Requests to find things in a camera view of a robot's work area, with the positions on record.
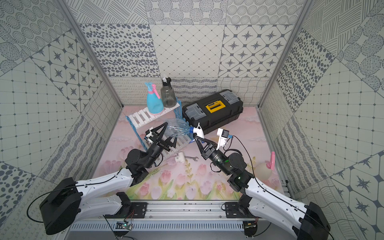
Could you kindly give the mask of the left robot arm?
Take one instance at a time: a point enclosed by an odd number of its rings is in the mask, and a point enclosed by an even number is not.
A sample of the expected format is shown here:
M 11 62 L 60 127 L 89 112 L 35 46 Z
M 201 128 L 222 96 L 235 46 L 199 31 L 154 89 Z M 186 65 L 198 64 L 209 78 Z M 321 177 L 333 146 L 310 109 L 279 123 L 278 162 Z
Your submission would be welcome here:
M 130 150 L 125 168 L 95 179 L 74 181 L 67 178 L 46 193 L 40 203 L 46 234 L 55 235 L 74 222 L 93 217 L 126 217 L 131 201 L 123 190 L 141 183 L 162 152 L 169 152 L 177 143 L 172 137 L 163 138 L 167 127 L 165 122 L 148 130 L 151 146 L 146 152 Z

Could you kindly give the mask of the dark smoky spray bottle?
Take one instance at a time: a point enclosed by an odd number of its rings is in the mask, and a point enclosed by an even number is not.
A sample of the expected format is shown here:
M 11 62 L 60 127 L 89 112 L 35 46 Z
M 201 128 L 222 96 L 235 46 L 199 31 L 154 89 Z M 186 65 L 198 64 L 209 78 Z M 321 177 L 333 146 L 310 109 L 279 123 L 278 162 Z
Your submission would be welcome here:
M 171 81 L 171 78 L 163 77 L 162 79 L 161 98 L 165 108 L 173 108 L 177 104 Z

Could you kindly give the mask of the teal pink spray bottle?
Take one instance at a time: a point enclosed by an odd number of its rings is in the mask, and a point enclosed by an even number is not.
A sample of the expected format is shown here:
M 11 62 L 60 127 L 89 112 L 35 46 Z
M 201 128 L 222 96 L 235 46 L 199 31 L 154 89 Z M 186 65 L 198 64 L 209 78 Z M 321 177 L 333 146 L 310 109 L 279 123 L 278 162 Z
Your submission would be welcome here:
M 148 88 L 147 108 L 152 115 L 161 114 L 164 111 L 164 105 L 159 95 L 156 85 L 153 83 L 145 83 Z

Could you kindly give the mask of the clear spray bottle blue nozzle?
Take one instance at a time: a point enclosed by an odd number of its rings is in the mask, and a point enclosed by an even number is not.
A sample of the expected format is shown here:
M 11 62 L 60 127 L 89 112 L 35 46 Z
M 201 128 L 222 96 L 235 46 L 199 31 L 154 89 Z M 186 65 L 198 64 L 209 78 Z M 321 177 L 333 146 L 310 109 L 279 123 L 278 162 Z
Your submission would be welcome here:
M 205 138 L 200 124 L 197 127 L 192 127 L 182 119 L 167 119 L 166 123 L 168 124 L 165 131 L 167 137 L 178 138 L 188 134 L 196 134 L 200 138 Z

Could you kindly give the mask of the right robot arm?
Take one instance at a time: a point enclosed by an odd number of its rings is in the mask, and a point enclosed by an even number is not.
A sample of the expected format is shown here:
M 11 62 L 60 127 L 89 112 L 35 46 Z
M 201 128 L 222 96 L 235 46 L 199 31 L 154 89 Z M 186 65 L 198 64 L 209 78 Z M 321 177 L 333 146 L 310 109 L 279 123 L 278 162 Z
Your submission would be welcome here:
M 245 217 L 259 217 L 285 230 L 298 240 L 332 238 L 331 226 L 322 209 L 315 203 L 304 204 L 265 185 L 252 173 L 239 150 L 226 156 L 217 144 L 194 134 L 202 157 L 229 176 L 230 187 L 242 193 L 238 210 Z

